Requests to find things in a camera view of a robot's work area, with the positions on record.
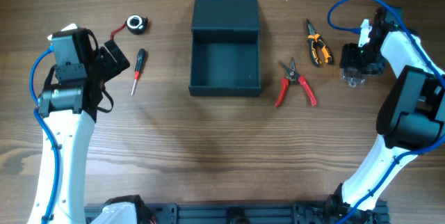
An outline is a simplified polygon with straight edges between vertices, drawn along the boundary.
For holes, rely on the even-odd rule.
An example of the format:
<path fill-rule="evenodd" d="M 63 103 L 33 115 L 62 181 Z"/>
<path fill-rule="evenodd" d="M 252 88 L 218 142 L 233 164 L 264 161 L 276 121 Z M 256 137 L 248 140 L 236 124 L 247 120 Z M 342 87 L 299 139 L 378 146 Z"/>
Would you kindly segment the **orange black pliers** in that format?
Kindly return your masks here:
<path fill-rule="evenodd" d="M 316 32 L 313 24 L 308 19 L 306 19 L 306 28 L 308 32 L 307 43 L 309 45 L 309 57 L 312 63 L 316 67 L 321 66 L 322 62 L 316 51 L 316 48 L 318 47 L 324 56 L 325 63 L 328 65 L 334 65 L 334 59 L 330 49 L 327 47 L 323 37 Z"/>

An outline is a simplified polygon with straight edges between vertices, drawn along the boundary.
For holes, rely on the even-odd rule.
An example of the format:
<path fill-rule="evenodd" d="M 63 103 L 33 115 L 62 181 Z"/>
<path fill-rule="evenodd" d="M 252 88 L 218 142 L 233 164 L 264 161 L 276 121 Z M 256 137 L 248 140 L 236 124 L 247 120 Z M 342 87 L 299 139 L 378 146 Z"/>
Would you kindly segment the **black white tape measure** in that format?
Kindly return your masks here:
<path fill-rule="evenodd" d="M 110 39 L 114 39 L 116 33 L 119 33 L 124 28 L 127 28 L 133 35 L 140 35 L 147 30 L 149 20 L 147 17 L 141 17 L 140 15 L 129 16 L 122 26 L 113 30 L 110 35 Z"/>

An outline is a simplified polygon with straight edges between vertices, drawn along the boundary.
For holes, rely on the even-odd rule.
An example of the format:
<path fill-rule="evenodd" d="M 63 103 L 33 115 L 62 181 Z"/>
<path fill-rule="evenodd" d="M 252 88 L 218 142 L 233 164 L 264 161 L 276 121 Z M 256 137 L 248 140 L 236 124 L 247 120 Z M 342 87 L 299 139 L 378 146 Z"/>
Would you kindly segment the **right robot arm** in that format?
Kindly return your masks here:
<path fill-rule="evenodd" d="M 359 28 L 359 42 L 343 46 L 340 68 L 351 87 L 390 65 L 396 82 L 379 110 L 371 151 L 325 206 L 328 223 L 382 222 L 378 198 L 397 174 L 444 136 L 444 86 L 414 31 L 404 31 L 402 10 L 380 7 Z"/>

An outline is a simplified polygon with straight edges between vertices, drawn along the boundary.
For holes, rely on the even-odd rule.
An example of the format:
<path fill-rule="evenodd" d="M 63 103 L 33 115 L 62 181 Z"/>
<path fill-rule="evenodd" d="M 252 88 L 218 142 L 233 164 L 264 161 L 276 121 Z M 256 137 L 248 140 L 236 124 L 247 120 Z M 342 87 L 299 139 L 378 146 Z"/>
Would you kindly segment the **black red screwdriver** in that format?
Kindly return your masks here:
<path fill-rule="evenodd" d="M 133 87 L 131 90 L 131 96 L 135 95 L 138 81 L 140 80 L 140 76 L 143 73 L 143 69 L 144 69 L 146 61 L 147 61 L 147 51 L 145 49 L 140 49 L 138 51 L 136 64 L 135 64 L 134 81 L 133 81 Z"/>

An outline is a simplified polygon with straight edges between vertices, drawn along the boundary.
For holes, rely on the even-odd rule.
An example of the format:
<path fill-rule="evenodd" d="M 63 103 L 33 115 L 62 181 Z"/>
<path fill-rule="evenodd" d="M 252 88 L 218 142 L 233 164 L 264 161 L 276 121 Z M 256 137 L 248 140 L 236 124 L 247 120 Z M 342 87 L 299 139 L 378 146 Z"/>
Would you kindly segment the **red handled wire strippers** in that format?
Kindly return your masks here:
<path fill-rule="evenodd" d="M 277 98 L 275 107 L 281 106 L 282 102 L 284 101 L 286 92 L 291 84 L 300 85 L 308 96 L 311 106 L 316 106 L 317 100 L 314 91 L 312 90 L 312 87 L 309 85 L 309 82 L 306 80 L 306 78 L 297 72 L 296 62 L 294 58 L 291 59 L 290 65 L 286 65 L 282 61 L 280 61 L 279 64 L 286 72 L 286 75 L 281 79 L 280 95 Z"/>

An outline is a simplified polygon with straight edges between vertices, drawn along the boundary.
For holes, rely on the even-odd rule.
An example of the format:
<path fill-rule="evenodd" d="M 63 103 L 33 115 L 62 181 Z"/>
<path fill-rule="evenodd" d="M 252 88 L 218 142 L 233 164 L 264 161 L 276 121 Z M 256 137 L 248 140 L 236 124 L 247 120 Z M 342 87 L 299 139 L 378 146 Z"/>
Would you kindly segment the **clear case coloured bits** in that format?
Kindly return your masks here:
<path fill-rule="evenodd" d="M 342 75 L 342 79 L 351 88 L 356 88 L 366 81 L 366 77 L 361 72 L 356 72 L 355 70 L 346 70 Z"/>

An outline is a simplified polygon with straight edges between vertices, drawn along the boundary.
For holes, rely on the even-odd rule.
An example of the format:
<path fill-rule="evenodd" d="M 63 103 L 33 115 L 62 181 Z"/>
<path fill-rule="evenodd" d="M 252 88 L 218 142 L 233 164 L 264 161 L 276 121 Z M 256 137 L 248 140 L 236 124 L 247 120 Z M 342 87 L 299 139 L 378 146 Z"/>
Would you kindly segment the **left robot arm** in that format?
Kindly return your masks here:
<path fill-rule="evenodd" d="M 55 64 L 42 92 L 32 93 L 42 128 L 42 158 L 29 223 L 85 223 L 84 186 L 90 139 L 105 83 L 130 66 L 113 40 L 99 46 L 93 32 L 70 24 L 48 37 Z"/>

